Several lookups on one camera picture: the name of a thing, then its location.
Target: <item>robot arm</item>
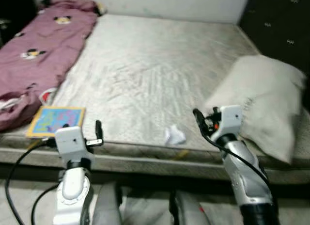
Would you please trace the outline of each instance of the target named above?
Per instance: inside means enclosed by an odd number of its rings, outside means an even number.
[[[85,141],[80,127],[56,131],[55,141],[66,171],[57,188],[57,210],[53,225],[88,225],[89,205],[93,198],[90,170],[94,162],[91,147],[103,144],[100,121],[96,121],[97,139]]]
[[[224,168],[232,181],[233,192],[243,215],[244,224],[279,225],[275,200],[266,183],[267,176],[259,166],[256,155],[243,141],[237,140],[242,121],[241,107],[223,106],[219,110],[214,108],[214,113],[206,118],[198,109],[194,109],[193,113],[202,135],[209,139],[209,142],[223,147],[221,155]],[[240,158],[228,154],[227,150],[251,164],[260,175]]]

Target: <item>picture book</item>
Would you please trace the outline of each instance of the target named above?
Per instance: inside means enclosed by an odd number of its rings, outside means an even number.
[[[27,137],[53,137],[55,131],[65,124],[70,127],[81,126],[85,114],[82,107],[41,106],[34,116]]]

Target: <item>floor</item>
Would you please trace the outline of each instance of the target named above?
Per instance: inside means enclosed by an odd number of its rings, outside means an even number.
[[[54,183],[12,181],[10,193],[25,224],[30,224],[31,207],[36,197]],[[91,204],[93,213],[96,193],[100,185],[94,186],[95,196]],[[168,192],[150,192],[123,189],[123,204],[120,206],[125,225],[169,225]],[[240,225],[242,218],[233,197],[198,195],[213,225]],[[282,225],[307,225],[310,220],[310,201],[280,199],[280,221]],[[4,193],[4,180],[0,181],[0,225],[15,225],[15,221]],[[36,211],[37,225],[52,224],[55,211],[55,193],[50,192],[41,199]]]

